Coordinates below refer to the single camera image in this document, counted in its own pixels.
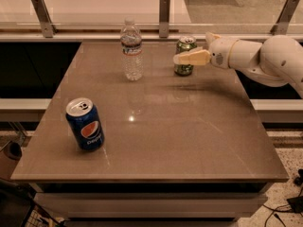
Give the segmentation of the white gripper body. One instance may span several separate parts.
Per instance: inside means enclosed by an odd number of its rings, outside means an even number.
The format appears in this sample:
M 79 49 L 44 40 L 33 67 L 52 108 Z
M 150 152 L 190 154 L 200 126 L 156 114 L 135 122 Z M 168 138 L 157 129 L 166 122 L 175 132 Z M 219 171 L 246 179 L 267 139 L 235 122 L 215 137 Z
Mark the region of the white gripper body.
M 237 41 L 238 39 L 229 37 L 213 40 L 208 46 L 211 55 L 210 63 L 215 67 L 228 69 L 231 49 Z

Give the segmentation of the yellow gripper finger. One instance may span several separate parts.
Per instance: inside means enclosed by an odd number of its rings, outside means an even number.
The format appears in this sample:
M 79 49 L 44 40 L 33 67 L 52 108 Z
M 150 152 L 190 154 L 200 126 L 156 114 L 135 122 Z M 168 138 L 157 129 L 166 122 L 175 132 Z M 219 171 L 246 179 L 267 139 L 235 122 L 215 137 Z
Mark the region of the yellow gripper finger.
M 197 47 L 173 57 L 175 64 L 203 66 L 210 62 L 210 53 L 202 47 Z
M 221 38 L 220 35 L 214 34 L 211 32 L 207 32 L 205 34 L 205 40 L 206 40 L 207 45 L 211 45 L 215 40 L 220 39 L 220 38 Z

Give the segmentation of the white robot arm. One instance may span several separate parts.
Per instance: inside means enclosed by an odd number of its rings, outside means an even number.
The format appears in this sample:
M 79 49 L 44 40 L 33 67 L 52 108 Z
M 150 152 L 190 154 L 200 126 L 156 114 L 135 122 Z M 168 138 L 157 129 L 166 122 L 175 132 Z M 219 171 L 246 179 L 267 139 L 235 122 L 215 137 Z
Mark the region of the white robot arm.
M 197 47 L 173 57 L 175 64 L 234 69 L 270 87 L 290 84 L 303 97 L 303 46 L 286 35 L 264 43 L 223 37 L 207 32 L 208 49 Z

